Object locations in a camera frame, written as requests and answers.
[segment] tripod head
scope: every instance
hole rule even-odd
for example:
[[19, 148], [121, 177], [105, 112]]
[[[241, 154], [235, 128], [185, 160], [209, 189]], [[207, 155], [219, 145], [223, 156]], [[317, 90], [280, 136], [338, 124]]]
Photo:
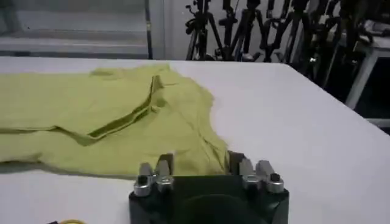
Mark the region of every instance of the tripod head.
[[[207, 13], [209, 2], [211, 2], [211, 0], [194, 0], [193, 5], [196, 5], [198, 13]], [[192, 11], [191, 5], [186, 5], [185, 8], [188, 9], [191, 14], [195, 15]]]
[[292, 0], [292, 7], [296, 12], [303, 12], [306, 9], [309, 0]]
[[261, 0], [247, 0], [246, 2], [246, 7], [248, 9], [254, 10], [260, 5]]

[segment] camera tripod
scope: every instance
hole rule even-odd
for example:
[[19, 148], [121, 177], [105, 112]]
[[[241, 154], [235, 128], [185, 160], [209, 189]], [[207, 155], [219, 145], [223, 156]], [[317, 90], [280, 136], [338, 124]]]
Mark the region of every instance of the camera tripod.
[[288, 13], [284, 23], [281, 23], [277, 29], [274, 44], [276, 45], [275, 47], [280, 47], [280, 42], [282, 41], [283, 34], [286, 32], [286, 29], [289, 24], [292, 23], [285, 54], [283, 58], [281, 58], [281, 61], [283, 63], [290, 64], [291, 62], [291, 55], [295, 46], [300, 22], [302, 22], [303, 25], [303, 34], [305, 35], [305, 38], [308, 38], [308, 35], [310, 34], [309, 16], [307, 13], [305, 13], [305, 9], [308, 2], [309, 0], [293, 0], [291, 5], [294, 10]]
[[267, 8], [267, 21], [264, 23], [261, 32], [261, 42], [260, 42], [260, 49], [264, 51], [264, 62], [271, 62], [271, 55], [272, 53], [280, 48], [280, 42], [282, 41], [282, 34], [280, 35], [280, 38], [275, 39], [272, 44], [268, 44], [268, 37], [269, 33], [271, 31], [271, 26], [275, 29], [278, 29], [279, 26], [282, 24], [282, 20], [286, 18], [288, 9], [290, 7], [290, 0], [285, 0], [283, 3], [282, 8], [282, 14], [279, 18], [274, 18], [272, 15], [272, 11], [274, 10], [274, 0], [268, 0], [268, 8]]
[[[339, 16], [334, 17], [333, 11], [335, 9], [335, 5], [340, 2], [340, 13]], [[366, 0], [331, 0], [329, 2], [329, 6], [327, 9], [327, 15], [329, 19], [327, 20], [327, 26], [324, 30], [324, 33], [328, 35], [331, 28], [337, 26], [335, 34], [333, 36], [331, 47], [333, 49], [333, 55], [329, 62], [329, 65], [325, 71], [325, 77], [320, 84], [323, 88], [327, 86], [330, 72], [332, 70], [336, 54], [338, 52], [339, 46], [341, 45], [341, 37], [343, 31], [346, 32], [346, 53], [342, 58], [342, 65], [349, 65], [356, 70], [358, 68], [357, 62], [354, 60], [354, 51], [358, 43], [362, 43], [365, 45], [370, 45], [373, 42], [372, 35], [367, 32], [363, 27], [363, 21], [366, 14], [367, 9], [367, 1]], [[361, 36], [365, 35], [368, 37], [368, 41], [362, 39]]]
[[219, 51], [223, 51], [221, 39], [218, 35], [218, 31], [215, 25], [213, 14], [208, 11], [208, 3], [211, 0], [195, 0], [194, 5], [197, 6], [198, 11], [192, 12], [191, 6], [187, 5], [186, 9], [194, 15], [195, 18], [190, 19], [186, 25], [186, 33], [191, 34], [190, 44], [188, 45], [186, 60], [215, 60], [211, 55], [207, 54], [207, 34], [206, 28], [208, 22], [210, 22], [213, 30]]
[[226, 61], [233, 61], [233, 57], [231, 55], [233, 25], [238, 22], [238, 20], [236, 19], [236, 10], [233, 9], [230, 4], [231, 0], [224, 0], [222, 9], [226, 11], [226, 18], [219, 20], [219, 25], [225, 27], [225, 46], [222, 48], [222, 51], [219, 51], [219, 49], [217, 49], [215, 53], [217, 57], [223, 55]]
[[229, 55], [234, 52], [235, 61], [256, 61], [260, 53], [249, 54], [250, 38], [255, 19], [260, 27], [260, 33], [263, 29], [263, 16], [260, 10], [256, 9], [260, 5], [260, 0], [247, 0], [247, 8], [243, 10], [236, 34], [234, 36]]

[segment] tripod leg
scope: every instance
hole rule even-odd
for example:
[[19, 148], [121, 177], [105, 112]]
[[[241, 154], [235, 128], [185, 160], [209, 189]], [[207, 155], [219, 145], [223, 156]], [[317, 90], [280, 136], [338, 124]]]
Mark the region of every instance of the tripod leg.
[[215, 40], [217, 41], [218, 48], [222, 52], [222, 58], [224, 60], [226, 60], [226, 57], [225, 57], [225, 54], [224, 54], [224, 50], [223, 50], [223, 47], [222, 47], [222, 43], [221, 43], [221, 39], [219, 37], [218, 30], [217, 30], [217, 27], [215, 25], [215, 20], [214, 20], [213, 14], [208, 13], [208, 20], [210, 22], [211, 28], [213, 29], [213, 33], [214, 33], [214, 36], [215, 36]]
[[238, 25], [236, 34], [234, 35], [234, 39], [233, 39], [232, 45], [231, 45], [231, 47], [230, 47], [230, 54], [232, 54], [232, 52], [233, 52], [234, 49], [236, 48], [238, 39], [239, 39], [241, 36], [244, 35], [243, 32], [245, 32], [245, 25], [247, 24], [247, 20], [248, 20], [247, 9], [244, 9], [244, 10], [243, 10], [243, 13], [242, 13], [242, 15], [241, 15], [241, 20], [239, 21], [239, 25]]
[[241, 48], [243, 47], [244, 37], [245, 37], [244, 35], [240, 35], [238, 38], [236, 51], [234, 53], [235, 61], [241, 61]]
[[188, 45], [187, 56], [185, 58], [186, 61], [193, 60], [196, 39], [197, 39], [197, 30], [194, 29], [191, 34], [190, 44]]
[[298, 32], [300, 20], [301, 20], [300, 15], [295, 13], [294, 18], [293, 18], [293, 22], [292, 22], [293, 24], [291, 27], [290, 36], [289, 36], [288, 41], [287, 41], [287, 47], [286, 47], [286, 51], [285, 51], [284, 60], [283, 60], [283, 62], [286, 64], [289, 64], [291, 61], [291, 54], [293, 53], [292, 51], [294, 49], [294, 43], [295, 43], [295, 40], [297, 38], [297, 32]]
[[291, 23], [291, 20], [293, 19], [293, 13], [289, 13], [285, 22], [279, 24], [277, 31], [276, 31], [276, 36], [274, 42], [270, 45], [267, 46], [266, 48], [266, 57], [264, 59], [264, 62], [270, 62], [271, 61], [271, 55], [274, 52], [274, 50], [280, 48], [280, 42], [282, 42], [282, 37], [283, 34], [286, 32], [286, 29], [288, 25]]
[[243, 53], [248, 54], [249, 52], [249, 45], [250, 45], [250, 38], [252, 36], [252, 29], [254, 27], [254, 20], [255, 20], [255, 14], [254, 12], [249, 12], [249, 20], [248, 23], [246, 24], [246, 31], [245, 31], [245, 39], [244, 39], [244, 49]]
[[204, 61], [207, 53], [207, 29], [199, 34], [199, 60]]

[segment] white wall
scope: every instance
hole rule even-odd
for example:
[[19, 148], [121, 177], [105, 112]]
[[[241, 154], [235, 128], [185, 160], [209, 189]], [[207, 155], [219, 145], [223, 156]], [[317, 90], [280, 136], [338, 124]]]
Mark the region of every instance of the white wall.
[[[193, 16], [189, 13], [189, 11], [185, 8], [186, 5], [192, 5], [193, 0], [165, 0], [165, 31], [166, 35], [166, 55], [168, 59], [173, 60], [184, 60], [186, 56], [186, 51], [188, 47], [188, 43], [190, 41], [190, 36], [185, 33], [185, 22], [191, 19]], [[236, 0], [232, 0], [232, 5], [236, 4]], [[263, 19], [265, 19], [266, 8], [268, 5], [268, 0], [263, 0], [258, 9], [263, 13]], [[274, 15], [279, 16], [282, 11], [283, 1], [275, 1], [275, 10]], [[236, 17], [240, 19], [242, 9], [246, 8], [246, 0], [240, 0]], [[218, 20], [225, 17], [225, 11], [222, 10], [222, 0], [212, 0], [210, 3], [210, 12], [214, 14], [214, 18], [216, 20], [218, 26]], [[238, 26], [238, 23], [235, 24], [233, 33]], [[208, 36], [208, 52], [213, 53], [214, 49], [216, 49], [215, 38], [212, 35], [211, 27], [209, 25], [209, 36]], [[219, 36], [221, 37], [221, 41], [223, 43], [224, 37], [224, 28], [218, 26]], [[270, 40], [273, 41], [273, 34], [270, 35]], [[289, 34], [289, 28], [286, 34], [283, 37], [281, 50], [284, 50], [286, 45], [286, 39]], [[250, 45], [250, 52], [253, 54], [254, 52], [259, 51], [260, 44], [260, 31], [257, 23], [255, 23], [255, 27], [252, 32], [252, 39]]]

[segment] table surface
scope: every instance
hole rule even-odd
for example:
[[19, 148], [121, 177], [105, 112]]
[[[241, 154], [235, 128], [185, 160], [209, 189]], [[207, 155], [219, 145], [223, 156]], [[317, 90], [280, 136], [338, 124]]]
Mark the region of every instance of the table surface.
[[[291, 193], [290, 223], [388, 223], [390, 137], [282, 64], [0, 57], [1, 73], [169, 63], [214, 96], [229, 149], [268, 159]], [[129, 223], [133, 181], [0, 167], [0, 223]]]

